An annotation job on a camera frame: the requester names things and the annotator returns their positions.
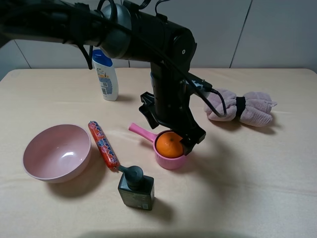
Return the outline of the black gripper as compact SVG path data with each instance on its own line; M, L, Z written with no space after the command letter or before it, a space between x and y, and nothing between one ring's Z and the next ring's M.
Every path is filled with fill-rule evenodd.
M184 77L169 65L152 62L153 93L143 93L139 111L147 119L151 129L158 125L179 130L184 155L201 143L206 132L195 122L189 109L189 93Z

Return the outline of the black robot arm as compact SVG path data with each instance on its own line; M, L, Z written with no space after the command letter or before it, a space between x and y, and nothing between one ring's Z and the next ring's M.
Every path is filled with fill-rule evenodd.
M153 92L141 95L139 110L150 127L162 125L180 135L184 154L205 138L189 108L190 96L199 94L189 73L197 47L189 29L140 12L130 2L91 10L62 0L3 0L0 43L16 39L75 45L88 65L86 45L112 59L149 62Z

